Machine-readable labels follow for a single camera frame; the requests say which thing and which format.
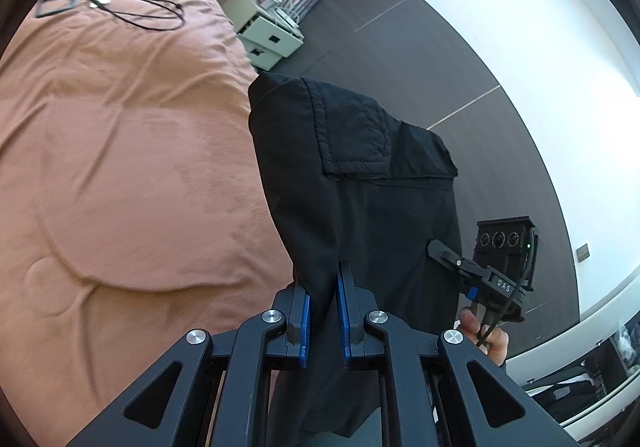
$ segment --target bed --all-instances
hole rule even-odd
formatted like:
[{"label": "bed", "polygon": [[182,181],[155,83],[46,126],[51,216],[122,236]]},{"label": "bed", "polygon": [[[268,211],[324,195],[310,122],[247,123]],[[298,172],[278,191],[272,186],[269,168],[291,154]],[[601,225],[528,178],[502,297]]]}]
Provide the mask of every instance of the bed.
[{"label": "bed", "polygon": [[247,127],[255,72],[216,0],[162,1],[182,18],[36,6],[0,60],[0,387],[40,447],[291,279]]}]

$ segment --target black cord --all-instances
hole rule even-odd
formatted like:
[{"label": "black cord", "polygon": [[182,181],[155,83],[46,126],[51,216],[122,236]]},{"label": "black cord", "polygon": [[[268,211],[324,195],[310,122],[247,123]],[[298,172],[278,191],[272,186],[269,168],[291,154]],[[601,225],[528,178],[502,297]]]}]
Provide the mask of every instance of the black cord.
[{"label": "black cord", "polygon": [[[157,6],[158,8],[161,8],[163,10],[166,10],[167,12],[170,13],[170,15],[151,15],[151,14],[141,14],[141,13],[119,11],[119,10],[111,10],[110,8],[107,7],[106,4],[101,3],[100,0],[86,0],[86,1],[90,1],[93,5],[95,5],[96,8],[99,8],[100,10],[110,13],[115,18],[120,19],[121,21],[127,24],[130,24],[132,26],[142,28],[145,30],[158,31],[158,32],[172,31],[172,30],[180,29],[182,26],[184,26],[186,22],[184,19],[184,11],[183,11],[182,5],[171,0],[138,0],[138,1],[146,2],[153,6]],[[139,22],[135,22],[131,19],[128,19],[125,16],[132,16],[138,19],[179,20],[179,24],[178,26],[172,26],[172,27],[146,26],[144,24],[140,24]]]},{"label": "black cord", "polygon": [[478,342],[476,342],[476,346],[484,345],[486,338],[491,334],[492,331],[494,331],[494,328],[500,323],[500,320],[502,319],[502,317],[504,317],[504,314],[507,313],[507,311],[509,310],[509,306],[511,306],[511,303],[515,299],[516,293],[518,292],[520,287],[522,287],[523,282],[524,282],[524,276],[521,276],[518,282],[516,283],[516,287],[513,289],[513,292],[507,299],[507,302],[504,303],[504,305],[498,312],[498,315],[495,316],[494,322],[492,322],[492,324],[487,328],[487,331],[485,331],[484,334],[478,339]]},{"label": "black cord", "polygon": [[492,322],[492,324],[487,328],[487,331],[485,331],[484,334],[482,334],[482,336],[478,338],[478,342],[476,342],[476,346],[485,345],[484,342],[486,338],[491,334],[492,331],[494,331],[494,328],[500,323],[500,320],[502,319],[502,317],[504,317],[504,314],[507,313],[507,311],[509,310],[509,306],[511,306],[511,303],[515,299],[516,294],[518,293],[518,290],[520,290],[520,288],[522,287],[525,277],[528,277],[530,275],[533,258],[537,250],[536,233],[533,229],[530,232],[529,240],[530,240],[530,245],[532,246],[532,249],[529,250],[529,256],[527,257],[527,260],[524,266],[524,271],[522,272],[520,279],[518,279],[518,282],[516,283],[516,287],[513,289],[513,292],[511,292],[511,295],[507,299],[507,302],[504,303],[504,305],[498,312],[498,315],[495,317],[494,322]]}]

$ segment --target finger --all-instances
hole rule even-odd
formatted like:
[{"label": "finger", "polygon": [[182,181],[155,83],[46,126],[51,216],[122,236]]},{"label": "finger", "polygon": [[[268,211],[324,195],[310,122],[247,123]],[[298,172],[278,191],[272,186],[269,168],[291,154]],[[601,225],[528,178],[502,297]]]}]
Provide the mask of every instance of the finger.
[{"label": "finger", "polygon": [[[481,334],[484,335],[489,329],[488,325],[482,326]],[[485,342],[491,344],[492,348],[507,348],[509,345],[509,334],[501,328],[495,327],[485,338]]]},{"label": "finger", "polygon": [[[472,333],[470,331],[467,331],[465,329],[458,329],[463,335],[465,335],[466,338],[468,338],[473,344],[477,344],[478,343],[478,338],[476,337],[475,333]],[[484,354],[488,354],[488,348],[484,345],[479,345],[478,346],[479,350],[482,351],[482,353]]]},{"label": "finger", "polygon": [[[487,328],[487,326],[482,327],[483,334],[486,332]],[[489,358],[494,361],[495,364],[501,366],[507,358],[509,334],[500,328],[494,328],[486,338],[486,342],[490,345],[488,352]]]},{"label": "finger", "polygon": [[460,311],[459,328],[462,328],[472,334],[477,334],[480,330],[480,322],[471,311],[471,308],[462,308],[462,310]]}]

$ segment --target white wall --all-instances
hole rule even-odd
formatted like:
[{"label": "white wall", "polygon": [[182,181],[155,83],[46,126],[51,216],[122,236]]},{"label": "white wall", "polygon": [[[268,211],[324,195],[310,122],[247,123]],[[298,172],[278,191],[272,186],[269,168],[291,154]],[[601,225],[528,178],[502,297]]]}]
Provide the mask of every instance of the white wall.
[{"label": "white wall", "polygon": [[629,68],[581,0],[426,1],[527,125],[574,252],[589,243],[591,257],[576,264],[580,312],[588,312],[640,264],[640,100]]},{"label": "white wall", "polygon": [[507,361],[507,373],[520,385],[537,380],[572,363],[607,340],[638,312],[640,276],[636,275],[597,313],[558,337]]}]

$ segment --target camera lens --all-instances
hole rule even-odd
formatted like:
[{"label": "camera lens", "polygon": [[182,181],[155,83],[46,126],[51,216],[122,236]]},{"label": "camera lens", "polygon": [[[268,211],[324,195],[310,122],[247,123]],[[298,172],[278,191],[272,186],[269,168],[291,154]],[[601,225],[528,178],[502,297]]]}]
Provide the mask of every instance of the camera lens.
[{"label": "camera lens", "polygon": [[504,245],[504,232],[496,232],[494,234],[494,238],[491,240],[491,244],[495,249],[499,249],[502,245]]},{"label": "camera lens", "polygon": [[518,235],[518,233],[512,232],[511,234],[509,234],[509,237],[507,239],[507,245],[509,245],[510,247],[515,247],[519,240],[520,236]]}]

